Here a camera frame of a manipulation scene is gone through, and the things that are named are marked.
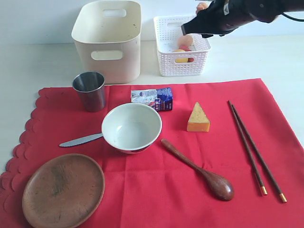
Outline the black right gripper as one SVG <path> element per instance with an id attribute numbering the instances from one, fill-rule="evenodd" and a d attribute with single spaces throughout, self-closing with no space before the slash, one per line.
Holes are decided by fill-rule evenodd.
<path id="1" fill-rule="evenodd" d="M 239 28 L 229 19 L 229 1 L 213 0 L 207 9 L 201 10 L 193 19 L 181 25 L 182 34 L 200 34 L 203 38 L 214 35 L 222 37 Z"/>

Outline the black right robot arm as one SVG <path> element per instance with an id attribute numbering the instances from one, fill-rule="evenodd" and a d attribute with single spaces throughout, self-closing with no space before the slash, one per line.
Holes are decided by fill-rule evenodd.
<path id="1" fill-rule="evenodd" d="M 282 15 L 290 20 L 303 22 L 287 15 L 304 10 L 302 0 L 213 0 L 206 9 L 181 25 L 183 35 L 200 34 L 203 38 L 227 35 L 253 21 L 271 23 Z"/>

